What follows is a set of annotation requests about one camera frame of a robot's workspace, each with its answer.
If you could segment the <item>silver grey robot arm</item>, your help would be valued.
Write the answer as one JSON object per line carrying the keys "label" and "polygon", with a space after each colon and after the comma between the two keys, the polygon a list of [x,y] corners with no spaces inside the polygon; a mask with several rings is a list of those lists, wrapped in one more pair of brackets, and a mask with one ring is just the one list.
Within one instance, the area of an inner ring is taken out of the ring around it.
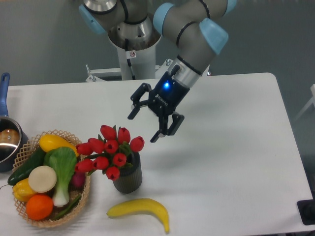
{"label": "silver grey robot arm", "polygon": [[180,127],[184,116],[176,107],[228,41],[215,20],[235,5],[234,0],[190,0],[181,6],[164,3],[154,14],[145,0],[86,0],[79,6],[88,27],[106,33],[116,47],[123,80],[155,76],[156,45],[162,37],[180,50],[154,88],[143,83],[131,96],[129,119],[144,106],[158,117],[151,142],[174,135]]}

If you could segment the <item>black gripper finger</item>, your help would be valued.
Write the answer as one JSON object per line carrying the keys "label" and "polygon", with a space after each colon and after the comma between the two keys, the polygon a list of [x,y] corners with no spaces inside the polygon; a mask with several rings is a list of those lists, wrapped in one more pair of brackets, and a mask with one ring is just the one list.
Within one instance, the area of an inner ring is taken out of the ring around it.
{"label": "black gripper finger", "polygon": [[177,112],[174,112],[171,117],[172,123],[168,127],[168,115],[165,115],[163,113],[158,115],[159,129],[150,139],[151,143],[155,143],[159,138],[175,135],[185,117]]}
{"label": "black gripper finger", "polygon": [[141,101],[140,99],[146,92],[150,92],[151,90],[152,88],[150,84],[142,83],[139,88],[132,94],[130,99],[132,101],[133,108],[131,113],[127,117],[128,119],[134,119],[140,111],[141,107],[148,106],[148,100]]}

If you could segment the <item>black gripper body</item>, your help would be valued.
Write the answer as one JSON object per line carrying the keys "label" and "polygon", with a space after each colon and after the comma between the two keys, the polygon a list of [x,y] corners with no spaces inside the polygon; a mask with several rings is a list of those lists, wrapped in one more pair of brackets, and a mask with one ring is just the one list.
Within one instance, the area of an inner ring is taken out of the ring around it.
{"label": "black gripper body", "polygon": [[160,110],[164,116],[169,116],[173,114],[189,90],[165,72],[155,88],[149,92],[148,107],[157,116],[160,116]]}

